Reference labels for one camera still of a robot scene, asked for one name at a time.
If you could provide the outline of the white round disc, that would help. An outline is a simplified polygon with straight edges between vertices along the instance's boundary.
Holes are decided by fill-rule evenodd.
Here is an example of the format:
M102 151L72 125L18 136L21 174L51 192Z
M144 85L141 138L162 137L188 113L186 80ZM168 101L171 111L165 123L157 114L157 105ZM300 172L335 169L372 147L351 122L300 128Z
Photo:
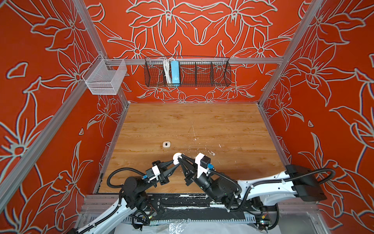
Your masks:
M182 158L182 153L175 153L174 155L173 155L173 164L174 165L178 165L179 164L179 159L181 159Z

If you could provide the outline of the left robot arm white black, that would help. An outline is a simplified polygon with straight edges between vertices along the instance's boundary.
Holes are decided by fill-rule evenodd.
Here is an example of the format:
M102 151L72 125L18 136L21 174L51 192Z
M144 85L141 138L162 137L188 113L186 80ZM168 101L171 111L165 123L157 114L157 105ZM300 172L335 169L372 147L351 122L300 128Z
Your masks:
M131 219L133 227L149 226L151 218L147 215L145 209L150 207L154 214L157 213L157 210L152 207L146 191L151 187L156 187L158 184L165 185L169 183L169 177L173 175L179 166L180 163L174 162L174 160L167 162L155 161L145 173L130 167L123 167L113 171L108 176L107 185L111 188L120 189L117 200L89 224L79 229L72 228L67 233L108 234L127 217ZM137 176L128 177L120 185L112 184L112 177L123 171L134 172Z

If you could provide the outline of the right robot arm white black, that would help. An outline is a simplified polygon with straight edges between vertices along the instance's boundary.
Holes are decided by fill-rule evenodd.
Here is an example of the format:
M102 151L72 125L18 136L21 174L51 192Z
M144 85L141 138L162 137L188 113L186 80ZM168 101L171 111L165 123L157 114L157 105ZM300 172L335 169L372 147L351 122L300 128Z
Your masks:
M321 186L336 175L331 168L310 170L290 164L285 171L272 176L234 180L216 171L211 159L201 153L194 159L176 153L173 163L181 166L186 185L195 183L210 199L223 203L230 212L242 210L248 201L275 206L278 202L293 198L300 198L304 202L326 200Z

